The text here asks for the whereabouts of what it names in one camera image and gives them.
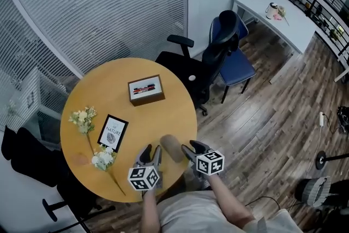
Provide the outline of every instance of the white t-shirt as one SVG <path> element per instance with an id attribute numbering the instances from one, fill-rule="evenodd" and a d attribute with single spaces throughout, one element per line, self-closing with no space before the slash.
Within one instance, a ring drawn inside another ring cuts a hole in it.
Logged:
<path id="1" fill-rule="evenodd" d="M 286 210 L 268 221 L 252 221 L 243 230 L 229 223 L 212 191 L 181 193 L 158 204 L 162 232 L 302 233 Z"/>

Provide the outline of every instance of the forearm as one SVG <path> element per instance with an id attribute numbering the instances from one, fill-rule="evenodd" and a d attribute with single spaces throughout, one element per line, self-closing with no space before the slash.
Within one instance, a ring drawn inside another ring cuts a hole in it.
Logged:
<path id="1" fill-rule="evenodd" d="M 255 219 L 252 213 L 230 192 L 218 175 L 208 176 L 207 180 L 217 198 L 222 213 L 230 223 L 242 229 L 248 222 Z"/>
<path id="2" fill-rule="evenodd" d="M 141 233 L 160 232 L 160 220 L 155 200 L 155 190 L 149 190 L 143 197 L 143 210 L 141 219 Z"/>

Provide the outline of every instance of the white rectangular table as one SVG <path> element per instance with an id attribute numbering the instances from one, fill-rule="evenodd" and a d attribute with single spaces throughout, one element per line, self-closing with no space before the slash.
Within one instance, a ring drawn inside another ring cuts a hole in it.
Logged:
<path id="1" fill-rule="evenodd" d="M 290 65 L 303 54 L 308 47 L 312 36 L 315 33 L 316 25 L 305 16 L 305 14 L 288 0 L 233 0 L 233 11 L 237 12 L 238 7 L 249 12 L 253 17 L 274 31 L 283 41 L 293 48 L 292 57 L 282 66 L 276 75 L 270 80 L 274 83 Z M 270 2 L 283 6 L 286 11 L 286 20 L 281 21 L 266 17 L 266 9 Z"/>

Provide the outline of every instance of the floor plank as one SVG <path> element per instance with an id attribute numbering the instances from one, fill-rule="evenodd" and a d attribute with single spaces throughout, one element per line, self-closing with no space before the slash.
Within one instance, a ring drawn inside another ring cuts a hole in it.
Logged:
<path id="1" fill-rule="evenodd" d="M 334 83 L 342 68 L 317 35 L 306 53 L 271 85 L 270 78 L 287 61 L 291 49 L 262 24 L 249 25 L 249 31 L 240 48 L 257 74 L 244 94 L 243 83 L 231 87 L 224 104 L 220 101 L 225 85 L 216 79 L 205 105 L 209 115 L 204 117 L 197 111 L 197 139 L 224 153 L 226 164 L 221 177 L 243 203 L 266 195 L 287 208 L 297 203 L 294 189 L 308 172 L 309 177 L 329 175 L 333 182 L 349 178 L 349 159 L 331 162 L 322 171 L 312 164 L 320 133 L 319 112 L 329 117 L 334 130 L 337 107 L 348 104 L 348 88 Z M 346 153 L 347 140 L 348 136 L 338 130 L 332 134 L 325 119 L 318 150 L 326 150 L 331 156 Z M 104 199 L 99 204 L 113 204 L 117 210 L 88 221 L 93 232 L 137 230 L 141 204 Z M 271 199 L 261 199 L 250 208 L 256 218 L 271 217 L 278 209 Z M 297 205 L 290 214 L 304 229 L 314 220 L 315 210 Z"/>

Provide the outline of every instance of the black and white cube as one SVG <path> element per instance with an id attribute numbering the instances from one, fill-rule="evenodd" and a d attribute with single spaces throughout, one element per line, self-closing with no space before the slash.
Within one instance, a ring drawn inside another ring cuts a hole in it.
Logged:
<path id="1" fill-rule="evenodd" d="M 153 166 L 130 168 L 128 181 L 135 190 L 153 189 L 160 176 Z"/>
<path id="2" fill-rule="evenodd" d="M 209 152 L 196 157 L 196 170 L 208 176 L 224 169 L 224 155 L 219 151 Z"/>

